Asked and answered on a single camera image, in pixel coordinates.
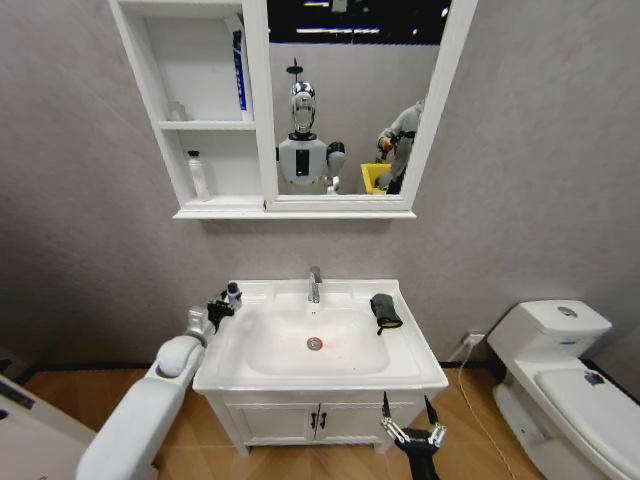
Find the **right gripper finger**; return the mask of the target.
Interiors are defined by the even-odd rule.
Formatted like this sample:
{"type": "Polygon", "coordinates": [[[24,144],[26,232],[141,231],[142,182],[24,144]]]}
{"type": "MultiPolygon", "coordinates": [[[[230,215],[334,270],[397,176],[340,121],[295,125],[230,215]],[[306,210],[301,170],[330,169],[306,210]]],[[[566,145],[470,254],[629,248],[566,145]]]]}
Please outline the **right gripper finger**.
{"type": "Polygon", "coordinates": [[[394,442],[404,442],[403,430],[393,421],[387,393],[383,392],[381,425],[394,442]]]}
{"type": "Polygon", "coordinates": [[[424,401],[427,416],[431,425],[431,430],[428,436],[428,443],[434,447],[440,447],[446,437],[447,427],[439,422],[439,417],[436,409],[433,407],[427,396],[424,396],[424,401]]]}

